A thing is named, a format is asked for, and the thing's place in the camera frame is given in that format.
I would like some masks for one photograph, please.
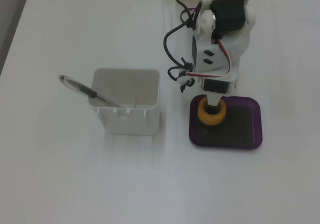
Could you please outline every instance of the purple square base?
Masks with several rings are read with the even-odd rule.
[[[205,95],[196,96],[190,104],[189,137],[200,147],[255,149],[262,143],[259,104],[248,97],[223,97],[226,104],[224,121],[207,126],[198,118],[198,105]]]

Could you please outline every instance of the yellow ring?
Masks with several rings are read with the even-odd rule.
[[[206,107],[208,105],[208,98],[205,97],[203,98],[198,106],[198,117],[199,119],[206,125],[209,126],[214,126],[218,125],[221,123],[226,116],[226,111],[227,111],[227,106],[226,103],[220,99],[219,101],[219,106],[220,106],[220,111],[217,114],[209,114],[206,112]]]

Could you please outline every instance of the electrical wire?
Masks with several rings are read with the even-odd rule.
[[[188,8],[189,11],[195,11],[196,8]],[[187,11],[184,9],[182,10],[181,14],[180,14],[180,20],[182,23],[186,22],[186,20],[184,20],[184,18],[182,17],[183,14],[185,14]]]
[[[174,32],[178,31],[179,29],[181,29],[182,27],[184,27],[187,24],[187,22],[183,22],[182,24],[180,24],[179,26],[175,27],[174,29],[170,30],[164,37],[164,41],[163,41],[163,47],[165,48],[165,52],[168,55],[168,57],[172,60],[173,63],[175,63],[179,68],[184,68],[185,66],[181,63],[179,63],[169,52],[168,50],[168,46],[167,46],[167,40],[169,38],[169,36],[171,34],[173,34]]]
[[[169,75],[169,77],[172,79],[172,80],[174,80],[174,81],[177,81],[177,79],[180,77],[174,77],[172,74],[171,74],[171,71],[172,70],[174,70],[174,69],[184,69],[184,70],[189,70],[189,71],[192,71],[192,69],[193,69],[193,65],[192,65],[192,63],[188,63],[188,62],[186,62],[183,58],[181,58],[182,59],[182,61],[183,61],[183,63],[184,64],[181,64],[181,63],[179,63],[172,55],[171,55],[171,53],[169,52],[169,49],[168,49],[168,45],[167,45],[167,40],[168,40],[168,38],[169,38],[169,36],[171,35],[171,34],[173,34],[174,32],[176,32],[176,31],[178,31],[179,29],[181,29],[182,27],[184,27],[184,26],[187,26],[188,28],[192,28],[193,30],[195,30],[196,29],[196,22],[197,22],[197,17],[198,17],[198,15],[199,15],[199,12],[200,12],[200,10],[201,10],[201,7],[202,7],[202,2],[200,1],[199,3],[198,3],[198,5],[196,6],[196,8],[188,8],[183,2],[181,2],[180,0],[176,0],[177,1],[177,3],[178,4],[180,4],[183,8],[184,8],[184,10],[181,12],[181,14],[180,14],[180,20],[182,21],[182,24],[180,24],[179,26],[177,26],[177,27],[175,27],[174,29],[172,29],[172,30],[170,30],[166,35],[165,35],[165,37],[164,37],[164,41],[163,41],[163,47],[164,47],[164,50],[165,50],[165,52],[166,52],[166,54],[168,55],[168,57],[172,60],[172,62],[173,63],[175,63],[175,65],[177,65],[177,66],[175,66],[175,67],[171,67],[171,68],[169,68],[169,70],[168,70],[168,75]],[[182,15],[184,14],[184,13],[187,13],[188,14],[188,19],[186,20],[186,21],[184,21],[183,20],[183,18],[182,18]],[[190,81],[189,81],[189,83],[187,83],[185,86],[189,86],[189,87],[191,87],[192,85],[194,85],[194,83],[195,83],[195,80],[194,79],[192,79],[192,82],[190,83]]]
[[[225,54],[227,60],[228,60],[228,63],[229,63],[229,69],[228,71],[224,74],[226,75],[227,73],[230,72],[231,70],[231,66],[232,66],[232,61],[230,59],[230,55],[227,51],[227,49],[225,48],[225,45],[223,43],[223,41],[221,39],[216,39],[216,42],[219,44],[219,47],[220,49],[222,50],[222,52]],[[214,76],[214,75],[207,75],[207,74],[202,74],[202,73],[193,73],[193,72],[185,72],[185,75],[186,76],[193,76],[193,77],[202,77],[202,78],[219,78],[219,77],[222,77],[224,75],[221,75],[221,76]]]
[[[183,2],[181,2],[180,0],[176,0],[176,1],[177,1],[178,4],[180,4],[185,9],[185,11],[188,14],[188,17],[192,18],[191,12],[189,11],[188,7]]]

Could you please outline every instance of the ballpoint pen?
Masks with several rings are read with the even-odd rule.
[[[97,92],[95,92],[91,88],[73,80],[72,78],[70,78],[68,76],[60,75],[59,80],[61,81],[61,83],[63,83],[69,89],[72,89],[73,91],[80,93],[82,95],[88,96],[90,98],[96,99],[96,100],[104,103],[104,105],[106,105],[107,107],[121,107],[117,103],[111,101],[108,98],[103,97],[102,95],[98,94]]]

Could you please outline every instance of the white table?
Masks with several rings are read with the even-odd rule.
[[[178,94],[162,46],[173,0],[27,0],[0,76],[0,223],[318,224],[320,0],[252,1],[237,95],[260,103],[263,143],[247,152],[189,140],[198,90]],[[169,41],[177,58],[188,32]],[[160,71],[159,135],[105,134],[58,80],[90,85],[99,67]]]

